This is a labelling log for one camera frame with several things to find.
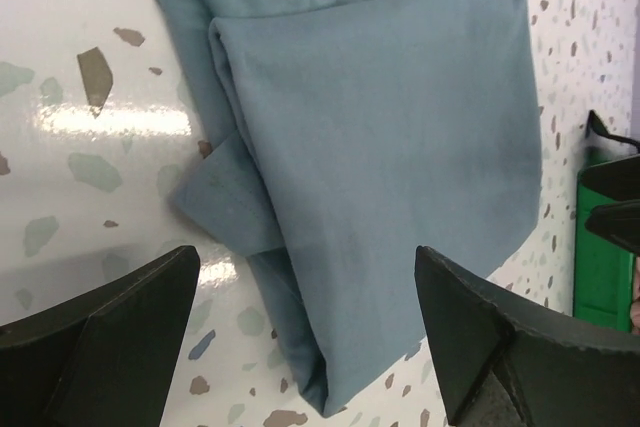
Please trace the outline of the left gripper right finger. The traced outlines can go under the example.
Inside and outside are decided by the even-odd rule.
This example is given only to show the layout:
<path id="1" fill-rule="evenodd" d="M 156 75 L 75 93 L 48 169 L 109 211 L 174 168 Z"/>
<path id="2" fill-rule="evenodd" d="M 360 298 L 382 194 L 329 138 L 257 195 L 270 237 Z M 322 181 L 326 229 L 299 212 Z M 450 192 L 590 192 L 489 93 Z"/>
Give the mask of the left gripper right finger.
<path id="1" fill-rule="evenodd" d="M 415 281 L 451 426 L 636 426 L 639 339 L 553 311 L 429 247 Z"/>

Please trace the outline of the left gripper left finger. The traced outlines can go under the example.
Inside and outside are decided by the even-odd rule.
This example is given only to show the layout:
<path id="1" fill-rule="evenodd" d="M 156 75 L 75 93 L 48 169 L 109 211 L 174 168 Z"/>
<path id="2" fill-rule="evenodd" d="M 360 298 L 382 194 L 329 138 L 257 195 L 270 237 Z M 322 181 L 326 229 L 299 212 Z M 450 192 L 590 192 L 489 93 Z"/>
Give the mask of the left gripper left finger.
<path id="1" fill-rule="evenodd" d="M 200 272 L 180 246 L 1 328 L 4 426 L 157 426 Z"/>

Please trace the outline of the blue-grey t-shirt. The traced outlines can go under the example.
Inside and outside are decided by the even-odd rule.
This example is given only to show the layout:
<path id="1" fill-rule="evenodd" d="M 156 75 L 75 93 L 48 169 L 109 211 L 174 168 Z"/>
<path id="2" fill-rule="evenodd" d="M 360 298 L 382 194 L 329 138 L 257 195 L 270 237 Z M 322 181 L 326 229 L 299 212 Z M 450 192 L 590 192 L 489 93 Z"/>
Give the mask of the blue-grey t-shirt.
<path id="1" fill-rule="evenodd" d="M 536 226 L 527 0 L 157 2 L 212 147 L 175 206 L 331 417 L 423 339 L 417 246 L 484 277 Z"/>

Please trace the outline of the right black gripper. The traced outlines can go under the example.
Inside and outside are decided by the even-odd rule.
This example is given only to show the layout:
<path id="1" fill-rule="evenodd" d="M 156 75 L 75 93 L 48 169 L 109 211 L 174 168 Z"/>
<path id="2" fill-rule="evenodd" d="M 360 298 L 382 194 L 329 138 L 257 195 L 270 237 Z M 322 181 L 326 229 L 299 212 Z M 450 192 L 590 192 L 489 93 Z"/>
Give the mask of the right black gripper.
<path id="1" fill-rule="evenodd" d="M 586 229 L 628 252 L 638 252 L 639 155 L 589 167 L 582 182 L 589 190 L 611 200 L 591 209 Z"/>

